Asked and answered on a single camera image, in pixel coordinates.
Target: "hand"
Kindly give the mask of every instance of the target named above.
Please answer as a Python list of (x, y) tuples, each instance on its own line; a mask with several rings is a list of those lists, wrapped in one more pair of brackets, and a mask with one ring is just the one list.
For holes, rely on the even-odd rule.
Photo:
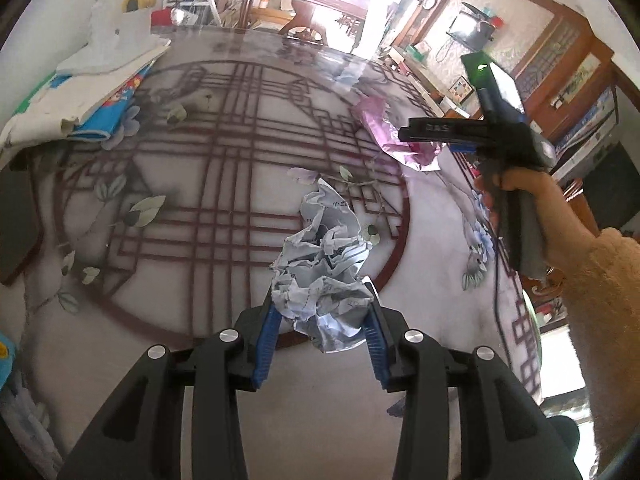
[[(498, 177), (494, 177), (496, 186), (498, 182)], [(591, 249), (595, 237), (580, 222), (551, 176), (540, 171), (511, 168), (502, 174), (501, 184), (505, 191), (523, 189), (535, 197), (538, 219), (546, 237), (546, 262), (565, 274), (577, 269)], [(492, 208), (494, 200), (487, 193), (482, 177), (476, 179), (475, 185), (483, 193), (484, 204)], [(495, 213), (492, 213), (492, 222), (495, 223), (495, 219)]]

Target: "fuzzy pink sleeve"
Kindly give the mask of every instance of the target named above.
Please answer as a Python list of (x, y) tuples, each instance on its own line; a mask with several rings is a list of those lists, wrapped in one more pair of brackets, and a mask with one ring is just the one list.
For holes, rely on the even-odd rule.
[(640, 422), (640, 244), (605, 229), (563, 297), (602, 470)]

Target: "table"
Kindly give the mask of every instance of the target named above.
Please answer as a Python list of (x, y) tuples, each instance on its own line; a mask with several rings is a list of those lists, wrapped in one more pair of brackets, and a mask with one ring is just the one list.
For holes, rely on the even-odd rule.
[[(292, 167), (335, 175), (344, 166), (358, 180), (373, 167), (382, 212), (367, 186), (341, 193), (363, 224), (378, 217), (382, 241), (362, 272), (383, 304), (444, 346), (492, 346), (540, 394), (534, 334), (514, 273), (500, 264), (496, 311), (493, 269), (479, 288), (462, 290), (462, 212), (471, 208), (463, 161), (448, 150), (439, 156), (442, 173), (460, 190), (447, 187), (434, 173), (380, 155), (351, 117), (364, 94), (386, 98), (395, 126), (430, 114), (404, 76), (266, 32), (160, 33), (173, 43), (135, 95), (137, 134), (111, 151), (69, 143), (58, 170), (38, 181), (45, 240), (26, 275), (21, 362), (49, 409), (62, 455), (146, 348), (189, 347), (262, 302), (269, 264), (301, 228), (300, 201), (314, 190), (287, 176)], [(168, 120), (179, 107), (186, 118)], [(101, 183), (108, 188), (122, 174), (124, 187), (101, 202)], [(130, 217), (131, 206), (151, 196), (166, 197), (153, 221), (127, 226), (140, 220)], [(75, 263), (61, 278), (72, 248)], [(83, 285), (87, 267), (100, 275)], [(67, 300), (46, 301), (61, 279), (78, 302), (76, 314)], [(328, 355), (309, 344), (277, 351), (263, 389), (239, 395), (250, 475), (391, 478), (401, 420), (386, 409), (400, 397), (380, 389), (366, 346)], [(451, 399), (455, 476), (455, 392)]]

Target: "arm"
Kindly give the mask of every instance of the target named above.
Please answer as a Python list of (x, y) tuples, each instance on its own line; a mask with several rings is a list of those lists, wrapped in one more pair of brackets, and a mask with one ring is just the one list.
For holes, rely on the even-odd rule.
[[(483, 189), (481, 179), (476, 185)], [(535, 196), (546, 259), (567, 276), (571, 337), (590, 394), (603, 469), (640, 421), (640, 245), (614, 229), (596, 238), (546, 173), (508, 170), (502, 188)], [(490, 197), (485, 202), (491, 207)]]
[(564, 299), (603, 469), (640, 421), (640, 245), (605, 229)]

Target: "crumpled paper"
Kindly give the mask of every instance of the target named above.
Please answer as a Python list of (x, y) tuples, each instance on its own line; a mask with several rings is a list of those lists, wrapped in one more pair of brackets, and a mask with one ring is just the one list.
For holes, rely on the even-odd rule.
[(284, 241), (271, 265), (271, 299), (293, 329), (322, 352), (361, 344), (362, 321), (373, 296), (357, 276), (369, 255), (360, 223), (324, 180), (300, 206), (307, 227)]
[(42, 403), (33, 401), (19, 372), (14, 372), (2, 389), (0, 416), (42, 477), (54, 480), (62, 468), (63, 460), (47, 433), (49, 414)]
[(440, 169), (437, 156), (439, 142), (401, 142), (398, 129), (385, 118), (386, 101), (382, 97), (365, 96), (352, 109), (353, 116), (372, 135), (380, 149), (395, 160), (417, 171)]

